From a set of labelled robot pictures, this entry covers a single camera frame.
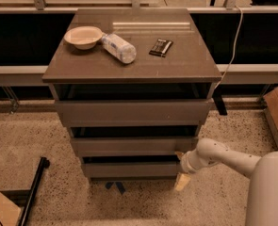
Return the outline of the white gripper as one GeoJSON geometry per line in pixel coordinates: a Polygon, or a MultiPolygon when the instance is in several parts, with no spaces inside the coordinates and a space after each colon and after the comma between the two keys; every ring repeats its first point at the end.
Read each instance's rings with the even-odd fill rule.
{"type": "Polygon", "coordinates": [[[183,190],[190,182],[190,175],[188,173],[196,173],[198,170],[208,166],[208,160],[202,157],[198,151],[174,152],[180,160],[180,167],[184,173],[178,173],[174,184],[176,191],[183,190]]]}

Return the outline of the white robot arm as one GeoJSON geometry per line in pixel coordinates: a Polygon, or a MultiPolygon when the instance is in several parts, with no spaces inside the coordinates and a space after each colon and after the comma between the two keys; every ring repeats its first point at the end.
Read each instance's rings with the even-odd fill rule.
{"type": "Polygon", "coordinates": [[[201,138],[194,150],[175,154],[180,163],[176,190],[188,184],[190,174],[222,163],[250,180],[245,226],[278,226],[278,151],[256,156],[201,138]]]}

